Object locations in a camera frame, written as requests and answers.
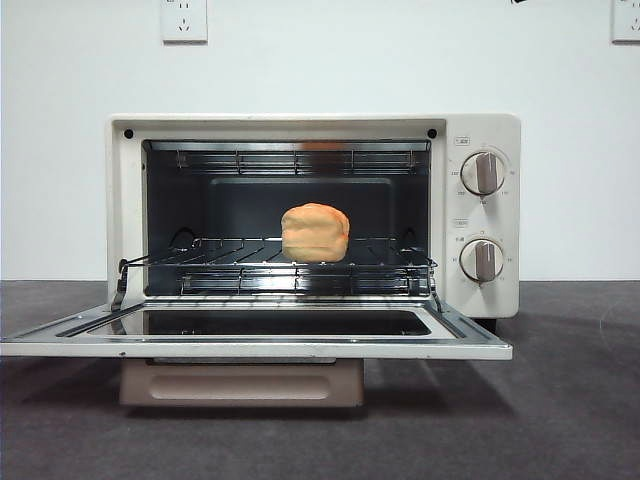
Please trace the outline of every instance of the oven knob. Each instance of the oven knob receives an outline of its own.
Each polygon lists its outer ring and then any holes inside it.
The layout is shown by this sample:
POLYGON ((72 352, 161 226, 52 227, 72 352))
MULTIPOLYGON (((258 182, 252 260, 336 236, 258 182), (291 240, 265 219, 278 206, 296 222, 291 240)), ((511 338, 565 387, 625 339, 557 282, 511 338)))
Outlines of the oven knob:
POLYGON ((502 271, 502 249, 490 240, 473 240, 460 253, 462 271, 471 280, 484 283, 502 271))
POLYGON ((504 183, 504 162, 493 152, 476 153, 464 162, 460 177, 474 195, 491 195, 504 183))

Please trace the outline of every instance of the bread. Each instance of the bread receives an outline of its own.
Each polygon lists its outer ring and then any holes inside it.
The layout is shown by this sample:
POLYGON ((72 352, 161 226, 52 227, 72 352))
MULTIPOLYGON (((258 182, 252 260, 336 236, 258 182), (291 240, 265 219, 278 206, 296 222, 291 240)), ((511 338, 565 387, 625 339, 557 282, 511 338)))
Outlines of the bread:
POLYGON ((282 216, 282 253, 293 261, 339 262, 348 243, 349 219, 329 205, 307 203, 282 216))

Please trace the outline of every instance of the wall outlet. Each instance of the wall outlet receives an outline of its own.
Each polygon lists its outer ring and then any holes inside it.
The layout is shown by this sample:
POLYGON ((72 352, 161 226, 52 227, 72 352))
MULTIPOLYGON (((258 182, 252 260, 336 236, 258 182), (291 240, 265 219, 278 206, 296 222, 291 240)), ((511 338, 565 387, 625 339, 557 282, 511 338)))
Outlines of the wall outlet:
POLYGON ((640 43, 640 0, 612 0, 611 41, 640 43))
POLYGON ((207 43, 207 0, 160 0, 160 13, 164 43, 207 43))

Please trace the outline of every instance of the oven door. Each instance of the oven door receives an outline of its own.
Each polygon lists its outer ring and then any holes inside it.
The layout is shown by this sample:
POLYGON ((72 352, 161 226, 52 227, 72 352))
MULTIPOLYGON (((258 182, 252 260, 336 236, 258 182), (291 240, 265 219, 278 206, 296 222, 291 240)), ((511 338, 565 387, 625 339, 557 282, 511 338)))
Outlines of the oven door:
POLYGON ((509 360, 512 347, 429 300, 109 305, 2 339, 3 356, 509 360))

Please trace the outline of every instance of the oven foot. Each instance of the oven foot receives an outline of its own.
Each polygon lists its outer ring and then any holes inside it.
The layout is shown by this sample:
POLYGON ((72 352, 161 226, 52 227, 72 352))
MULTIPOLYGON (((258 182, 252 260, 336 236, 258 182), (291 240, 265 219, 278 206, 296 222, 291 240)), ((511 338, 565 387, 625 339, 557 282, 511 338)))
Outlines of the oven foot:
POLYGON ((475 318, 473 321, 485 330, 493 333, 494 335, 496 334, 498 328, 498 320, 496 320, 495 318, 475 318))

